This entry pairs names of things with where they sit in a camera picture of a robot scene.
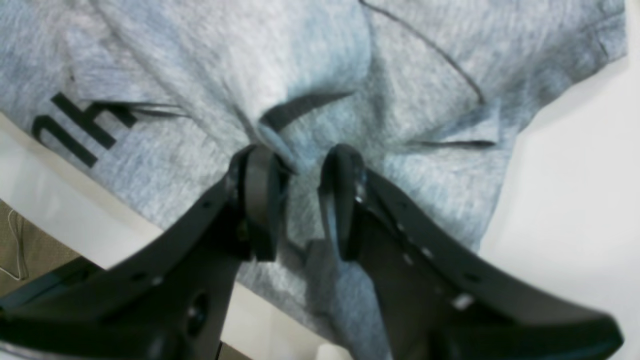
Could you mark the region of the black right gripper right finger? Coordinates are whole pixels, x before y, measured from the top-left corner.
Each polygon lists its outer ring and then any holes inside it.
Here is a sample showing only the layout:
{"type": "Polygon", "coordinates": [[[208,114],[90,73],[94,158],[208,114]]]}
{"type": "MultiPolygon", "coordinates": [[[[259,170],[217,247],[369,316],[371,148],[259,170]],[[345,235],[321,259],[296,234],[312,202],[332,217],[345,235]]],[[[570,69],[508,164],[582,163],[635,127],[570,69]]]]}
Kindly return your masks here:
{"type": "Polygon", "coordinates": [[[606,360],[624,344],[610,314],[563,300],[447,235],[352,146],[318,187],[327,236],[370,279],[396,360],[606,360]]]}

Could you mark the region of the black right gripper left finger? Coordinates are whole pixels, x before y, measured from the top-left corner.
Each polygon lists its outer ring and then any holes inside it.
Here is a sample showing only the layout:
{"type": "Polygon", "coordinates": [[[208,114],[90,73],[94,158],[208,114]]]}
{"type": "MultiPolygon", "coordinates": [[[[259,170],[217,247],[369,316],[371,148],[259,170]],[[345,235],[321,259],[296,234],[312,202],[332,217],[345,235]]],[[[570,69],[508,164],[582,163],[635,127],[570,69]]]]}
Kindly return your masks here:
{"type": "Polygon", "coordinates": [[[166,232],[100,275],[1,310],[1,351],[30,360],[203,360],[217,356],[243,262],[272,262],[287,174],[263,145],[166,232]]]}

